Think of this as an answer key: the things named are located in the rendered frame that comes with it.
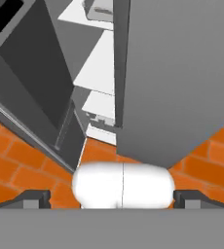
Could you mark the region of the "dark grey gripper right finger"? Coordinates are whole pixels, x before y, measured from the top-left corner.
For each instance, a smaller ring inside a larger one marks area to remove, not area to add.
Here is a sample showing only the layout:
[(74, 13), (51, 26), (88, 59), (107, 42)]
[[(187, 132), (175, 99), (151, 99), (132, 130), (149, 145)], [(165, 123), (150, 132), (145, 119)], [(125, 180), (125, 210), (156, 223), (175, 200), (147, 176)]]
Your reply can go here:
[(173, 192), (174, 208), (224, 209), (224, 203), (211, 199), (198, 190), (176, 190)]

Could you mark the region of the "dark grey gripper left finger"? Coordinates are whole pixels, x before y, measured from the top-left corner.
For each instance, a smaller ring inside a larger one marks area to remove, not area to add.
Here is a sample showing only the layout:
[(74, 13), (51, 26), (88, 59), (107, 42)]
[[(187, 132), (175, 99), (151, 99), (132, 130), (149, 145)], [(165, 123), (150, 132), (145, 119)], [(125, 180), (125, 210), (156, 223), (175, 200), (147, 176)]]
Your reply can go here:
[(26, 190), (13, 199), (0, 202), (5, 209), (50, 209), (51, 192), (49, 190)]

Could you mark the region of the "white freezer rack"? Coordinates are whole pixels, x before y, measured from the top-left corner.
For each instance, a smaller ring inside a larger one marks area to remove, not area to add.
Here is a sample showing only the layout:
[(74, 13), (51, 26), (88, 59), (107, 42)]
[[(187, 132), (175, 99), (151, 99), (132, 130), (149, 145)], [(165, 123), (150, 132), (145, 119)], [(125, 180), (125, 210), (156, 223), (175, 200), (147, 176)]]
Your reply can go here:
[(110, 31), (113, 30), (113, 24), (111, 22), (87, 19), (83, 2), (84, 0), (72, 0), (57, 19)]
[(115, 97), (110, 94), (92, 90), (82, 110), (114, 120)]
[(116, 145), (116, 134), (110, 131), (105, 131), (103, 129), (97, 128), (88, 124), (86, 134), (92, 139), (108, 143), (111, 145)]
[(85, 89), (114, 94), (114, 35), (105, 30), (74, 80)]

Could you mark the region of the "grey freezer door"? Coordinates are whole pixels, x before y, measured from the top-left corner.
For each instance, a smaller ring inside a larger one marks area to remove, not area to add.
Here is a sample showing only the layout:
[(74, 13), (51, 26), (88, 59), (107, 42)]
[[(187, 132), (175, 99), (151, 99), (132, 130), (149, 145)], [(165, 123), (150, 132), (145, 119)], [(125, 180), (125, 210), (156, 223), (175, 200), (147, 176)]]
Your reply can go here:
[(114, 0), (117, 152), (169, 168), (224, 126), (224, 0)]

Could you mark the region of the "pale grey food container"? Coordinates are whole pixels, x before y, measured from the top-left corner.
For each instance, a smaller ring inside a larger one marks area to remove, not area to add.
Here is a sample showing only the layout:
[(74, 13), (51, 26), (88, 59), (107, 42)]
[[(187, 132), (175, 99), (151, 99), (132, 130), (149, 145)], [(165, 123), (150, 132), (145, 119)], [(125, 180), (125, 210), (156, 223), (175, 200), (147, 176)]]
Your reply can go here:
[(113, 21), (113, 0), (84, 0), (83, 8), (89, 20)]

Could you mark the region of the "white rounded capsule-shaped object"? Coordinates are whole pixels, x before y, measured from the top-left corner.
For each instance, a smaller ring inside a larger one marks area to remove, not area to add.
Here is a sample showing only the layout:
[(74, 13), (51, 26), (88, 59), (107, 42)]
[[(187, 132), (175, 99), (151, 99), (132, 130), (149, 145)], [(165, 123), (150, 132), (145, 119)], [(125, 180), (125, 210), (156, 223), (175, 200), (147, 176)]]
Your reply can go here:
[(174, 189), (167, 169), (144, 163), (84, 163), (72, 180), (73, 195), (85, 209), (165, 209)]

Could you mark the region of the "dark grey fridge door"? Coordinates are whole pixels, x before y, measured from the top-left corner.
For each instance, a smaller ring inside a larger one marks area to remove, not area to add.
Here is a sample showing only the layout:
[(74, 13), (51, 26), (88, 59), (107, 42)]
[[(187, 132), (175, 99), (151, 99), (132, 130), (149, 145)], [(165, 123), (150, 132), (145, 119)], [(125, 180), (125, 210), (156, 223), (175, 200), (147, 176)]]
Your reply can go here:
[(85, 142), (45, 0), (0, 0), (0, 123), (65, 170)]

